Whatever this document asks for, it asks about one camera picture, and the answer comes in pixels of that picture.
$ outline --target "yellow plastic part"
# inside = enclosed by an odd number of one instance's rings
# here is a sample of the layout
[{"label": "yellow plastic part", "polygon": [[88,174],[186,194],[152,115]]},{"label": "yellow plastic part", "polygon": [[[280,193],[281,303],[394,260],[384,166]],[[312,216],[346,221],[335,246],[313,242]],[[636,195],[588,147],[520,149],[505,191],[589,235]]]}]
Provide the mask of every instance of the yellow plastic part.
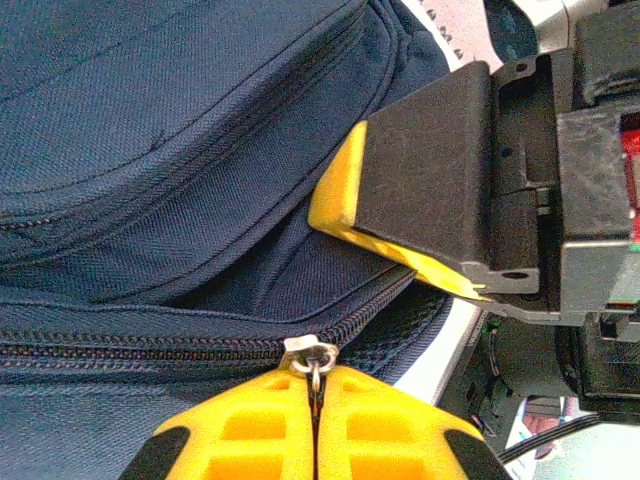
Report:
[{"label": "yellow plastic part", "polygon": [[307,381],[274,370],[165,422],[189,440],[168,480],[311,480]]},{"label": "yellow plastic part", "polygon": [[466,480],[444,432],[482,440],[467,422],[347,367],[329,374],[324,405],[320,480]]},{"label": "yellow plastic part", "polygon": [[356,124],[316,186],[309,224],[331,236],[402,263],[418,272],[417,278],[452,294],[485,300],[469,279],[427,255],[353,230],[364,159],[367,122]]}]

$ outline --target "red component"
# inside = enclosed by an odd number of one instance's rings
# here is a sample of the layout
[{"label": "red component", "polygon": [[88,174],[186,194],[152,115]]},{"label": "red component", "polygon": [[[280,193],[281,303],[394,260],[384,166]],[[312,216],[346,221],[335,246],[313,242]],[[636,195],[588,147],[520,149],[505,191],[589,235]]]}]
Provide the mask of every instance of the red component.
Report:
[{"label": "red component", "polygon": [[620,134],[622,139],[622,149],[627,154],[625,162],[625,170],[627,172],[627,190],[629,192],[629,203],[635,216],[633,219],[633,228],[631,239],[633,243],[640,243],[640,212],[638,211],[638,192],[636,192],[636,175],[634,165],[640,164],[640,130],[627,130]]},{"label": "red component", "polygon": [[620,135],[622,138],[622,148],[627,155],[635,157],[640,155],[640,130],[627,130]]}]

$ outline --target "metal zipper slider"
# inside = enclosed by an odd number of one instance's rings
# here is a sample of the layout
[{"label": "metal zipper slider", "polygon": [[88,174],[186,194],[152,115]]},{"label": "metal zipper slider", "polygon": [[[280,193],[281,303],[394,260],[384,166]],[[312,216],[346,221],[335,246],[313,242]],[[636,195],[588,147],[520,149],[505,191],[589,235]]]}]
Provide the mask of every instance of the metal zipper slider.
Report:
[{"label": "metal zipper slider", "polygon": [[314,479],[318,476],[318,431],[324,403],[326,375],[336,366],[340,350],[331,343],[322,343],[315,335],[287,338],[280,369],[307,377],[311,425],[313,429]]}]

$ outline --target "navy blue bag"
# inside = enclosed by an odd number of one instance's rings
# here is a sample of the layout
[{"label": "navy blue bag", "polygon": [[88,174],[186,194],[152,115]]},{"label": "navy blue bag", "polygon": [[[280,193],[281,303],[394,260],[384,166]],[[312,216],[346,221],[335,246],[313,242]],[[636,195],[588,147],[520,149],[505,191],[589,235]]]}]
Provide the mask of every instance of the navy blue bag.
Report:
[{"label": "navy blue bag", "polygon": [[0,25],[0,478],[116,477],[286,337],[386,381],[430,343],[446,295],[306,222],[351,127],[448,72],[399,1],[24,1]]}]

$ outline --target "mounting hole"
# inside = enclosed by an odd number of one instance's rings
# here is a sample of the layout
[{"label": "mounting hole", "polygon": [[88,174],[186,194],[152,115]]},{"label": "mounting hole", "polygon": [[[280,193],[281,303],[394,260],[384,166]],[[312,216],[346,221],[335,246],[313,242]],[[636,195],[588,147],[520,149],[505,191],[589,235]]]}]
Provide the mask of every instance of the mounting hole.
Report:
[{"label": "mounting hole", "polygon": [[503,273],[502,276],[504,278],[508,278],[509,280],[524,280],[525,278],[529,278],[528,273],[522,272],[507,272]]},{"label": "mounting hole", "polygon": [[473,400],[473,397],[475,394],[476,394],[476,384],[474,382],[471,382],[471,385],[469,385],[469,390],[467,390],[467,394],[465,395],[465,397],[467,398],[467,403]]}]

